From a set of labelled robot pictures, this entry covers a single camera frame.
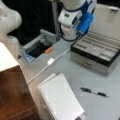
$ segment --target white cable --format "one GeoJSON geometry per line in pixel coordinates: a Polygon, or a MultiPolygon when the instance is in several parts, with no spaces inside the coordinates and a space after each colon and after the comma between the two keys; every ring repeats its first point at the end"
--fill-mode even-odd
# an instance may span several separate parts
{"type": "Polygon", "coordinates": [[[43,70],[41,70],[35,77],[33,77],[31,80],[29,80],[27,82],[27,84],[30,84],[30,82],[32,82],[34,79],[36,79],[40,74],[42,74],[49,66],[51,66],[55,61],[57,61],[60,57],[62,57],[63,55],[65,55],[68,51],[70,51],[70,49],[66,50],[64,53],[62,53],[61,55],[59,55],[56,59],[54,58],[50,58],[50,60],[47,62],[47,66],[43,68],[43,70]]]}
{"type": "Polygon", "coordinates": [[[41,73],[43,73],[47,68],[49,67],[49,65],[47,65],[46,67],[44,67],[34,78],[32,78],[31,80],[29,80],[27,82],[27,84],[29,84],[30,82],[32,82],[34,79],[36,79],[41,73]]]}

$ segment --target black pen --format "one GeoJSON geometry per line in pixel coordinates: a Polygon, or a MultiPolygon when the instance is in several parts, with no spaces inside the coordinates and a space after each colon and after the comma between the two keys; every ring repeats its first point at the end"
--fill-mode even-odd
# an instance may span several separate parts
{"type": "Polygon", "coordinates": [[[96,95],[100,95],[100,96],[103,96],[103,97],[109,97],[109,96],[107,96],[105,93],[101,93],[101,92],[96,92],[96,91],[93,91],[93,90],[90,90],[90,89],[88,89],[88,88],[80,88],[82,91],[84,91],[84,92],[88,92],[88,93],[94,93],[94,94],[96,94],[96,95]]]}

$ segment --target gray storage box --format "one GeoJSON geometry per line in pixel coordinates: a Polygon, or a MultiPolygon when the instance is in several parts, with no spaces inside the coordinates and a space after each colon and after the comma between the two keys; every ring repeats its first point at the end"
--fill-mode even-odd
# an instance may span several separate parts
{"type": "Polygon", "coordinates": [[[71,47],[72,59],[107,75],[119,62],[120,10],[97,5],[88,33],[71,47]]]}

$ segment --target box lid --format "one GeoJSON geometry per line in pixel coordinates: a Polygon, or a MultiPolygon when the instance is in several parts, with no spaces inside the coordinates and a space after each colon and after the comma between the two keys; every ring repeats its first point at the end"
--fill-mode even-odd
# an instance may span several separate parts
{"type": "Polygon", "coordinates": [[[89,32],[120,41],[120,10],[97,4],[89,32]]]}

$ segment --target gray table surface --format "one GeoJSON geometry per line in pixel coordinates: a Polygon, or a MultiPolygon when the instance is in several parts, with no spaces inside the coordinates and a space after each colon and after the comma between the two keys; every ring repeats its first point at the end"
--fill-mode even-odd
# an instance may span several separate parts
{"type": "MultiPolygon", "coordinates": [[[[53,46],[53,50],[49,55],[42,54],[25,66],[23,73],[26,81],[39,73],[51,57],[56,58],[66,51],[70,45],[71,43],[60,40],[53,46]]],[[[46,111],[41,109],[36,86],[52,73],[64,73],[75,96],[85,110],[87,120],[118,120],[120,117],[120,64],[109,76],[104,76],[73,61],[69,51],[29,84],[29,89],[38,106],[39,113],[45,120],[49,118],[46,117],[46,111]],[[109,98],[82,92],[80,87],[106,93],[109,98]]]]}

